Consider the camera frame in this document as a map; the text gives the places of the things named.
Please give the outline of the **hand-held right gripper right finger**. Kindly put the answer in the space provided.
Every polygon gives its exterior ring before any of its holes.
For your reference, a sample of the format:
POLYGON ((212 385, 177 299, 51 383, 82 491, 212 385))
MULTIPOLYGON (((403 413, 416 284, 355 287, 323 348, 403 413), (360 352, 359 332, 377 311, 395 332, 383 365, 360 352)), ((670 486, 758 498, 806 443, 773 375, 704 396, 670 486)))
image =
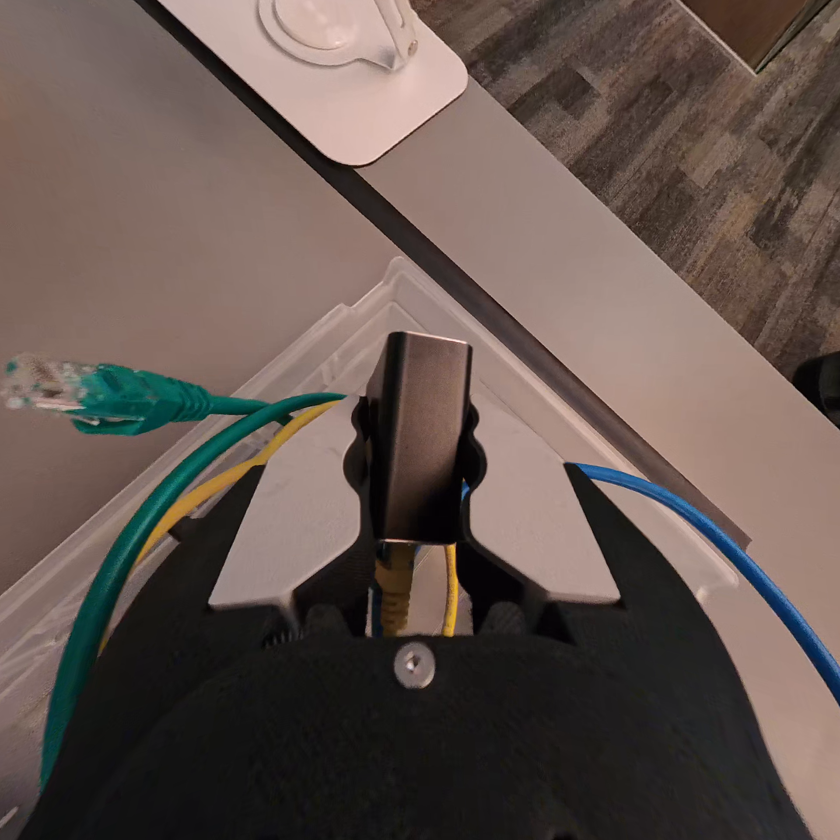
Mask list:
POLYGON ((473 406, 464 441, 458 579, 478 634, 491 608, 513 603, 528 628, 552 604, 613 607, 617 584, 564 460, 497 406, 473 406))

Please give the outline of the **black round floor object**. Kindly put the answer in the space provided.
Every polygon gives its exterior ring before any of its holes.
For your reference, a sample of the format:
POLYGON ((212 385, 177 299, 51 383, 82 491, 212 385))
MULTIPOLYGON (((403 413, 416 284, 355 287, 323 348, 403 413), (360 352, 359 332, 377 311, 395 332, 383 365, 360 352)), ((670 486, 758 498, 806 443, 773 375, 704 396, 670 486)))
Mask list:
POLYGON ((839 427, 839 351, 806 360, 795 369, 791 383, 804 398, 839 427))

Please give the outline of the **clear plastic bin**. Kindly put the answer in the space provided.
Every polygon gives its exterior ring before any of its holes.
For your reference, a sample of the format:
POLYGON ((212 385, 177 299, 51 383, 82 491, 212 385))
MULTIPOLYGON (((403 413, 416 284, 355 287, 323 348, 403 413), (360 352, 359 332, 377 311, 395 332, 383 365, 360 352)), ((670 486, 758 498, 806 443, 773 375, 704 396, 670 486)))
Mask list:
MULTIPOLYGON (((468 342, 477 407, 493 403, 538 434, 560 457, 643 475, 555 395, 501 341, 405 258, 349 307, 336 306, 245 383, 235 396, 274 402, 298 393, 362 393, 389 333, 424 332, 468 342)), ((56 671, 78 608, 112 542, 157 483, 228 422, 206 420, 82 524, 2 594, 2 838, 17 838, 39 795, 40 750, 56 671)), ((277 426, 252 434, 193 484, 259 451, 277 426)), ((730 564, 672 511, 638 494, 602 486, 682 576, 697 600, 739 585, 730 564)), ((159 542, 141 561, 115 610, 118 622, 141 586, 172 551, 159 542)), ((444 614, 442 549, 416 562, 408 631, 439 631, 444 614)))

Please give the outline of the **black ethernet splitter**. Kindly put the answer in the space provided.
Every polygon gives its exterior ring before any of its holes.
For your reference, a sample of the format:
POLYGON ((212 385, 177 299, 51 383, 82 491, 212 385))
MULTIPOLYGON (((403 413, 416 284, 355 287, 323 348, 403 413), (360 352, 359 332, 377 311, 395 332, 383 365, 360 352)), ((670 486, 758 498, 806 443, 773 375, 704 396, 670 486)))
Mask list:
POLYGON ((467 342, 420 332, 385 340, 364 394, 371 524, 380 541, 458 539, 472 352, 467 342))

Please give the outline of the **white stand base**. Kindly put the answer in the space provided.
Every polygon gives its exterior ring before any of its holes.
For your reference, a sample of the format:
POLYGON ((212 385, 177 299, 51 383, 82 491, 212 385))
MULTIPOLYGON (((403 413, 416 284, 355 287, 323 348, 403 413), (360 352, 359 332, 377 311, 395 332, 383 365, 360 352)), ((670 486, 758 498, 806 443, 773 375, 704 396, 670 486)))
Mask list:
POLYGON ((467 88, 408 1, 163 1, 326 157, 377 161, 467 88))

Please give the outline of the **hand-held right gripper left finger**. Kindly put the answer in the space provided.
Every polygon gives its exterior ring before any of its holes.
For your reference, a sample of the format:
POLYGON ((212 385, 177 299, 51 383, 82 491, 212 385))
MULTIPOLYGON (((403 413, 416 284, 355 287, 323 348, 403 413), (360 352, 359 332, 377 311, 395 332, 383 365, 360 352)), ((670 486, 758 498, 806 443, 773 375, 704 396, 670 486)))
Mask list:
POLYGON ((271 606, 301 627, 335 606, 364 634, 375 567, 362 434, 366 403, 346 396, 269 459, 208 604, 271 606))

